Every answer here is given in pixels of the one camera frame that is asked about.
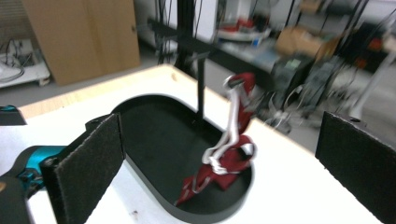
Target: wire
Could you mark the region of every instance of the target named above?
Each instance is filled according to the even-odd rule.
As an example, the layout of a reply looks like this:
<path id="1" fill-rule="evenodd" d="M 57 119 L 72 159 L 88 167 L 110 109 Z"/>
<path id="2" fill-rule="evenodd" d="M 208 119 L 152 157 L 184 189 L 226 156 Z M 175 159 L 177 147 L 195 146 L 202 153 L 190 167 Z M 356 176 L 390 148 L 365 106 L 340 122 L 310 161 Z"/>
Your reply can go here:
<path id="1" fill-rule="evenodd" d="M 218 34 L 219 34 L 220 24 L 221 24 L 222 18 L 223 18 L 224 13 L 225 13 L 225 6 L 221 6 L 221 7 L 222 7 L 221 14 L 220 14 L 219 17 L 217 17 L 217 20 L 219 20 L 219 22 L 216 21 L 216 30 L 215 30 L 214 34 L 212 35 L 212 37 L 210 38 L 211 42 L 216 41 L 216 37 L 217 37 Z"/>
<path id="2" fill-rule="evenodd" d="M 25 60 L 24 63 L 21 65 L 21 67 L 24 67 L 24 66 L 26 65 L 26 63 L 29 61 L 29 59 L 32 58 L 32 55 L 33 55 L 33 53 L 30 53 L 30 54 L 27 56 L 26 60 Z"/>
<path id="3" fill-rule="evenodd" d="M 195 9 L 196 9 L 196 7 L 197 7 L 197 0 L 194 0 L 194 5 L 193 5 L 193 7 L 194 7 L 194 23 L 196 23 L 196 15 L 195 15 Z"/>
<path id="4" fill-rule="evenodd" d="M 197 23 L 196 23 L 196 25 L 195 25 L 195 36 L 194 36 L 194 38 L 196 38 L 196 37 L 197 37 L 197 34 L 198 34 L 198 26 L 199 26 L 199 21 L 200 21 L 200 19 L 201 19 L 201 12 L 202 12 L 202 1 L 203 1 L 203 0 L 201 0 L 200 5 L 199 5 L 198 20 L 197 20 Z"/>
<path id="5" fill-rule="evenodd" d="M 0 72 L 0 76 L 6 74 L 8 68 L 14 68 L 14 66 L 9 66 L 9 65 L 5 64 L 3 61 L 0 61 L 0 67 L 1 67 L 1 65 L 3 65 L 5 68 L 2 69 L 2 72 Z M 24 68 L 23 68 L 22 66 L 19 66 L 18 68 L 20 69 L 20 72 L 19 72 L 19 73 L 14 74 L 14 75 L 11 75 L 11 76 L 9 76 L 9 77 L 0 78 L 0 83 L 7 83 L 7 82 L 10 82 L 10 81 L 12 81 L 12 80 L 15 80 L 15 79 L 17 79 L 17 78 L 23 76 L 23 74 L 24 74 Z"/>
<path id="6" fill-rule="evenodd" d="M 169 26 L 169 22 L 171 20 L 171 12 L 172 12 L 172 0 L 169 2 L 169 13 L 168 13 L 168 22 L 166 25 Z"/>
<path id="7" fill-rule="evenodd" d="M 387 22 L 387 20 L 390 19 L 390 17 L 393 15 L 393 13 L 396 12 L 396 8 L 393 9 L 392 12 L 390 12 L 388 14 L 387 17 L 385 17 L 384 19 L 382 19 L 382 21 L 374 28 L 374 30 L 367 36 L 367 38 L 365 39 L 363 45 L 361 45 L 361 50 L 363 48 L 366 48 L 366 46 L 368 45 L 369 41 L 372 39 L 373 35 L 375 35 L 375 33 L 384 25 L 385 22 Z"/>
<path id="8" fill-rule="evenodd" d="M 18 47 L 17 47 L 17 45 L 15 44 L 15 40 L 14 39 L 9 39 L 8 40 L 8 44 L 7 44 L 7 46 L 6 46 L 6 62 L 5 62 L 5 64 L 6 65 L 8 65 L 8 66 L 10 66 L 10 64 L 8 63 L 8 53 L 9 53 L 9 46 L 11 45 L 11 42 L 12 42 L 12 45 L 14 46 L 14 49 L 15 49 L 15 58 L 18 58 L 18 51 L 20 50 Z M 11 63 L 11 66 L 14 66 L 14 58 L 12 58 L 13 60 L 12 60 L 12 63 Z"/>
<path id="9" fill-rule="evenodd" d="M 253 9 L 251 10 L 251 13 L 250 13 L 250 18 L 252 18 L 253 17 L 253 15 L 254 15 L 254 11 L 256 10 L 256 6 L 257 6 L 257 2 L 258 2 L 259 0 L 256 0 L 256 3 L 254 3 L 254 7 L 253 7 Z"/>
<path id="10" fill-rule="evenodd" d="M 286 98 L 285 104 L 283 104 L 283 107 L 284 107 L 285 109 L 286 109 L 287 107 L 289 107 L 289 106 L 288 106 L 289 98 L 290 98 L 295 92 L 297 92 L 298 89 L 302 89 L 304 85 L 306 85 L 306 84 L 300 85 L 300 86 L 294 88 L 294 90 L 292 90 L 292 91 L 290 92 L 290 94 L 289 94 L 288 97 Z"/>
<path id="11" fill-rule="evenodd" d="M 300 106 L 303 104 L 304 98 L 306 96 L 306 93 L 309 92 L 310 90 L 307 89 L 304 93 L 303 96 L 301 97 L 300 103 L 297 105 L 297 107 L 295 108 L 295 110 L 298 110 L 300 108 Z"/>
<path id="12" fill-rule="evenodd" d="M 270 98 L 270 102 L 268 104 L 268 107 L 270 109 L 270 113 L 273 113 L 273 112 L 275 113 L 277 111 L 277 109 L 276 109 L 276 107 L 274 105 L 274 101 L 273 101 L 275 95 L 276 95 L 276 91 L 274 91 L 274 93 L 272 94 L 272 96 Z"/>
<path id="13" fill-rule="evenodd" d="M 163 21 L 167 21 L 167 18 L 166 18 L 166 8 L 165 8 L 165 6 L 166 6 L 166 0 L 165 0 L 165 2 L 163 3 L 163 8 L 161 8 L 161 12 L 162 12 L 162 14 L 163 14 Z"/>

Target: shelf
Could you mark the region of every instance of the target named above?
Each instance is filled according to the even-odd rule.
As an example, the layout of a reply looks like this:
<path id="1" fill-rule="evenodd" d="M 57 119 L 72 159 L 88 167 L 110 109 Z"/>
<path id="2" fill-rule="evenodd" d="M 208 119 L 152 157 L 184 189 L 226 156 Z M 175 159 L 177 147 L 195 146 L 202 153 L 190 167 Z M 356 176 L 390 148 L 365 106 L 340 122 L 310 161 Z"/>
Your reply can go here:
<path id="1" fill-rule="evenodd" d="M 227 32 L 227 31 L 218 31 L 218 38 L 233 40 L 233 41 L 253 41 L 255 39 L 263 39 L 268 37 L 271 30 L 267 29 L 262 33 L 252 32 L 252 33 L 240 33 L 240 32 Z"/>
<path id="2" fill-rule="evenodd" d="M 280 55 L 275 50 L 275 43 L 274 39 L 268 38 L 264 39 L 258 47 L 237 43 L 223 43 L 220 47 L 235 57 L 271 73 L 274 64 L 280 59 Z"/>

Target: cardboard box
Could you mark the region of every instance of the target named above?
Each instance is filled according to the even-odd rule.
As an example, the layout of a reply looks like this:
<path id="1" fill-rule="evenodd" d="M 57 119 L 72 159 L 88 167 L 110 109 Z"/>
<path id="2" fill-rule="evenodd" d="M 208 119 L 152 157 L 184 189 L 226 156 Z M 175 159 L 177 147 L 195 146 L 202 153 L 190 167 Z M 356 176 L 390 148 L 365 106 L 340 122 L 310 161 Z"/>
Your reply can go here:
<path id="1" fill-rule="evenodd" d="M 322 0 L 302 0 L 300 3 L 300 10 L 303 12 L 315 13 L 320 10 L 322 3 Z"/>
<path id="2" fill-rule="evenodd" d="M 276 50 L 286 55 L 302 52 L 315 57 L 318 61 L 334 54 L 340 37 L 339 35 L 315 35 L 300 26 L 287 27 L 276 41 Z"/>
<path id="3" fill-rule="evenodd" d="M 58 85 L 139 65 L 134 1 L 22 2 Z"/>

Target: black oval tray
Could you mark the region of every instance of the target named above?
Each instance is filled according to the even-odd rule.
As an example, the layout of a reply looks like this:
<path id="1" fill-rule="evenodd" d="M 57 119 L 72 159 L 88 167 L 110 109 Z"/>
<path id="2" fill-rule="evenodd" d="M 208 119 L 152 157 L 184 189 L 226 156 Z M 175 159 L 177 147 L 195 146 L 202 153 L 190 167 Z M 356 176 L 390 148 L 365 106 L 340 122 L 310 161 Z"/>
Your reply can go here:
<path id="1" fill-rule="evenodd" d="M 222 132 L 180 101 L 163 95 L 144 95 L 118 105 L 127 161 L 163 208 L 190 223 L 219 222 L 232 215 L 248 192 L 252 170 L 246 169 L 226 190 L 216 183 L 191 200 L 174 206 L 183 179 L 195 175 L 206 148 Z"/>

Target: black pole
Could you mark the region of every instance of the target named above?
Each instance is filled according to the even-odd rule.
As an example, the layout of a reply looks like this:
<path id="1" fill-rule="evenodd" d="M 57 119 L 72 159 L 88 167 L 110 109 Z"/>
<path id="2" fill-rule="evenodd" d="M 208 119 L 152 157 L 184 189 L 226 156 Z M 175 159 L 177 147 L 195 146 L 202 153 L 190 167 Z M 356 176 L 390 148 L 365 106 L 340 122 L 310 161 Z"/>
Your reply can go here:
<path id="1" fill-rule="evenodd" d="M 369 3 L 369 0 L 359 0 L 359 2 L 356 3 L 355 7 L 353 8 L 353 15 L 350 16 L 351 17 L 350 21 L 348 21 L 345 30 L 347 30 L 350 27 L 350 25 L 352 23 L 352 19 L 355 18 L 355 20 L 353 21 L 353 24 L 350 27 L 350 31 L 348 32 L 348 34 L 346 36 L 344 36 L 344 38 L 342 38 L 342 40 L 338 44 L 337 48 L 335 49 L 335 52 L 334 52 L 335 55 L 342 53 L 342 51 L 344 50 L 344 47 L 348 45 L 348 42 L 350 41 L 351 36 L 353 35 L 353 31 L 354 31 L 356 25 L 358 24 L 359 19 L 361 18 L 361 15 L 363 14 L 364 9 L 366 9 L 366 6 L 368 3 Z"/>
<path id="2" fill-rule="evenodd" d="M 194 27 L 195 5 L 193 0 L 177 0 L 177 30 L 184 35 L 193 34 Z M 184 73 L 194 77 L 191 71 L 191 63 L 186 60 L 191 56 L 191 53 L 181 47 L 177 47 L 177 60 L 175 67 Z"/>
<path id="3" fill-rule="evenodd" d="M 288 14 L 288 18 L 286 19 L 286 22 L 285 22 L 285 27 L 287 27 L 288 24 L 289 24 L 290 17 L 291 17 L 291 12 L 293 11 L 293 8 L 294 8 L 294 2 L 295 2 L 295 0 L 292 0 L 292 1 L 291 1 L 290 10 L 289 10 L 289 14 Z"/>
<path id="4" fill-rule="evenodd" d="M 201 125 L 204 120 L 205 101 L 205 58 L 198 59 L 198 112 L 197 119 Z"/>
<path id="5" fill-rule="evenodd" d="M 158 0 L 158 11 L 160 13 L 160 23 L 163 23 L 163 0 Z"/>

